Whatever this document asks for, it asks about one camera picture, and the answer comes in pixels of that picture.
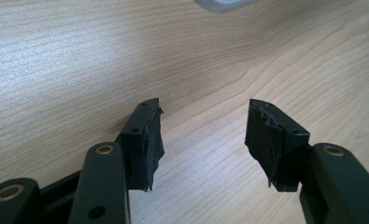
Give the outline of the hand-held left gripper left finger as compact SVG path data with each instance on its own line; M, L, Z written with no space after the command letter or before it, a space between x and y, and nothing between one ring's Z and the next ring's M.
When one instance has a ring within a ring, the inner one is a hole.
M153 177L164 155L158 98L138 104L116 138L123 150L128 189L152 190Z

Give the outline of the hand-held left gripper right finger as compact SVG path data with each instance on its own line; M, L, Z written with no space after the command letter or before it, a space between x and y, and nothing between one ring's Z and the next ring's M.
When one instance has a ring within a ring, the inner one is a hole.
M268 185L280 192L295 192L300 182L300 159L310 132L277 106L250 99L245 145L263 168Z

